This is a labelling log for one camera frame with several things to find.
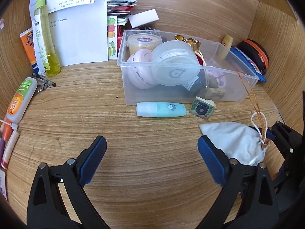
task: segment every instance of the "small white box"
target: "small white box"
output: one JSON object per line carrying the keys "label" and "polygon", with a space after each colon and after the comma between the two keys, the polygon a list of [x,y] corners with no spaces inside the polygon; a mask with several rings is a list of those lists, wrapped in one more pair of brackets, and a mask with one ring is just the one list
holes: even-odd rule
{"label": "small white box", "polygon": [[149,24],[159,20],[155,9],[151,9],[136,15],[129,16],[129,21],[132,28],[136,28],[145,24]]}

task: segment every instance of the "silver bolt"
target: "silver bolt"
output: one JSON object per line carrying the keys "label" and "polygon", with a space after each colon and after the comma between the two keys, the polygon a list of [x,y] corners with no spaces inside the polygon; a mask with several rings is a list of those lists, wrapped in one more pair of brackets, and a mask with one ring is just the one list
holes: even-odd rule
{"label": "silver bolt", "polygon": [[39,169],[43,169],[45,166],[46,166],[45,163],[41,163],[41,164],[39,165]]}
{"label": "silver bolt", "polygon": [[75,159],[74,159],[74,158],[69,158],[69,159],[67,160],[67,164],[68,164],[68,165],[72,165],[72,164],[74,164],[74,162],[75,162]]}
{"label": "silver bolt", "polygon": [[266,165],[264,163],[259,164],[262,169],[266,169]]}
{"label": "silver bolt", "polygon": [[233,164],[233,165],[236,165],[236,164],[238,164],[238,161],[235,158],[231,158],[230,163]]}

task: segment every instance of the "white drawstring bag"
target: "white drawstring bag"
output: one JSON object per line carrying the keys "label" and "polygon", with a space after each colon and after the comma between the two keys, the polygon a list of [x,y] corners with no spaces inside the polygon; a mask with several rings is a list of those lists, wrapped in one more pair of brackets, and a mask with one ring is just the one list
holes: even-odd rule
{"label": "white drawstring bag", "polygon": [[267,122],[265,119],[265,137],[262,139],[262,134],[257,126],[253,122],[253,116],[251,122],[253,128],[244,124],[236,122],[221,122],[221,123],[209,123],[201,124],[199,128],[203,135],[209,137],[214,146],[221,149],[226,156],[237,159],[241,164],[256,166],[265,158],[267,147],[263,148],[266,140]]}

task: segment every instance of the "brown string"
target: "brown string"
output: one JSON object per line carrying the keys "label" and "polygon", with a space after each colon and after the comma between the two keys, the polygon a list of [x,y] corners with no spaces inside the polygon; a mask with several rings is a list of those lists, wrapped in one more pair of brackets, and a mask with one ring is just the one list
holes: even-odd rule
{"label": "brown string", "polygon": [[[253,90],[253,88],[252,88],[252,85],[250,84],[250,81],[249,81],[247,75],[246,75],[245,73],[239,72],[239,71],[237,71],[237,73],[238,73],[238,75],[239,75],[240,81],[242,82],[243,86],[245,87],[245,90],[246,90],[246,92],[247,92],[247,94],[248,94],[248,96],[249,96],[249,98],[250,98],[250,101],[251,101],[251,103],[252,103],[252,105],[253,105],[253,107],[254,107],[254,110],[255,110],[255,112],[257,113],[258,119],[259,119],[259,121],[260,121],[260,126],[262,127],[262,139],[264,139],[264,138],[265,138],[265,130],[266,130],[266,127],[265,127],[265,123],[264,123],[263,117],[262,117],[262,115],[261,115],[261,113],[260,113],[260,106],[258,105],[258,101],[257,101],[256,95],[255,95],[255,92],[254,92],[254,90]],[[250,87],[250,89],[251,89],[251,92],[252,92],[252,94],[253,94],[253,97],[254,97],[256,106],[255,106],[255,104],[254,104],[254,102],[253,102],[253,100],[252,100],[252,97],[251,97],[251,94],[250,94],[249,90],[248,90],[247,87],[245,86],[245,83],[244,83],[244,81],[243,81],[243,79],[242,79],[242,77],[241,77],[241,75],[240,75],[241,73],[244,74],[245,77],[246,77],[246,79],[247,79],[247,82],[248,82],[248,85],[249,85],[249,87]],[[267,139],[267,138],[266,138],[265,144],[264,144],[262,147],[263,147],[263,148],[266,148],[266,147],[268,146],[269,142],[270,142],[270,139]]]}

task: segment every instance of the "yellow liquid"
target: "yellow liquid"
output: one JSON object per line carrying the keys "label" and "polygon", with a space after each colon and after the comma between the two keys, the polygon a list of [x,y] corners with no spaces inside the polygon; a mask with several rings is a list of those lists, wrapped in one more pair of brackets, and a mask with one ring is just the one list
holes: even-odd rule
{"label": "yellow liquid", "polygon": [[45,72],[50,77],[57,75],[60,72],[60,64],[57,55],[50,53],[47,54],[47,58],[50,65],[50,69],[46,69]]}

